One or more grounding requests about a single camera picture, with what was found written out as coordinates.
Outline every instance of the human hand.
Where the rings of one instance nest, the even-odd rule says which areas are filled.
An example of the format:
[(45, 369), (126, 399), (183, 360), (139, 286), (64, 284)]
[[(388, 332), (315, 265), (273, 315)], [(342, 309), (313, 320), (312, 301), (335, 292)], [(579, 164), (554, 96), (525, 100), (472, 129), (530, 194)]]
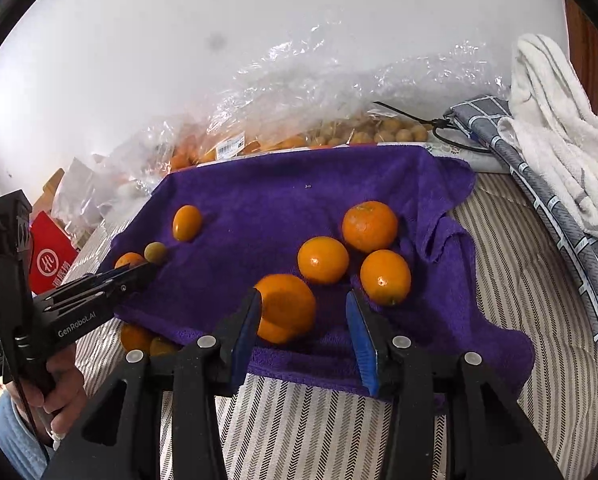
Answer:
[[(51, 429), (58, 434), (66, 434), (74, 422), (79, 418), (83, 407), (88, 402), (88, 397), (83, 389), (83, 374), (74, 364), (76, 357), (76, 344), (70, 345), (48, 359), (46, 368), (54, 377), (56, 387), (47, 397), (41, 393), (39, 388), (29, 381), (22, 379), (23, 391), (31, 408), (41, 408), (46, 413), (61, 410), (50, 423)], [(16, 391), (15, 383), (6, 385), (10, 396), (15, 401), (16, 407), (23, 420), (28, 421), (26, 410)], [(32, 410), (34, 425), (38, 434), (44, 436), (45, 426), (41, 419)]]

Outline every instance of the red box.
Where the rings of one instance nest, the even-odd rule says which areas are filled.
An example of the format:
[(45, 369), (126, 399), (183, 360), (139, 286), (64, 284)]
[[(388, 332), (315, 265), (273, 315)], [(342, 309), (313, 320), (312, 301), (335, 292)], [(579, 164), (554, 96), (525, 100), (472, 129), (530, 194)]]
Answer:
[(65, 233), (44, 212), (39, 213), (30, 228), (32, 259), (30, 262), (30, 289), (35, 294), (61, 285), (68, 269), (77, 257), (77, 250)]

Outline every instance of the silver screw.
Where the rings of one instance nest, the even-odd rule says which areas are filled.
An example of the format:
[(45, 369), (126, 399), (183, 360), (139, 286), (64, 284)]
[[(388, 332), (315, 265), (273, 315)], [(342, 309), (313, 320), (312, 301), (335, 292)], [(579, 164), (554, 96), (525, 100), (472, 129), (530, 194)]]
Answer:
[(138, 363), (143, 359), (143, 352), (141, 350), (130, 350), (125, 356), (125, 360), (129, 363)]
[(396, 335), (393, 337), (393, 345), (395, 345), (397, 348), (410, 348), (411, 344), (412, 341), (410, 341), (410, 338), (406, 337), (405, 335)]
[(217, 343), (217, 339), (211, 335), (202, 335), (197, 339), (197, 346), (199, 348), (212, 348)]
[(473, 366), (478, 366), (482, 363), (482, 357), (477, 352), (466, 352), (464, 359), (468, 364)]

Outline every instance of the blue sleeve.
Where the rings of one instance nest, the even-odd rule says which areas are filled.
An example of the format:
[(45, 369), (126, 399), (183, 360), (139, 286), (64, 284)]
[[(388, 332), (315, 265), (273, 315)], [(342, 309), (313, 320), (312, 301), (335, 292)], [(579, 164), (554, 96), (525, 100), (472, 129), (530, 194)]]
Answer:
[[(0, 398), (0, 448), (16, 471), (26, 480), (39, 480), (45, 458), (36, 439), (21, 420), (10, 394)], [(46, 447), (52, 457), (54, 451)]]

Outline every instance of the white towel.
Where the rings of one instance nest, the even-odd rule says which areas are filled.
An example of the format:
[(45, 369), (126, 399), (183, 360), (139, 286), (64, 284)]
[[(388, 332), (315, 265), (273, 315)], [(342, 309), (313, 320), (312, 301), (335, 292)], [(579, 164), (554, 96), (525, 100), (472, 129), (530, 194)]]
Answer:
[(598, 117), (553, 40), (519, 38), (513, 58), (512, 118), (500, 136), (522, 153), (585, 233), (598, 238)]

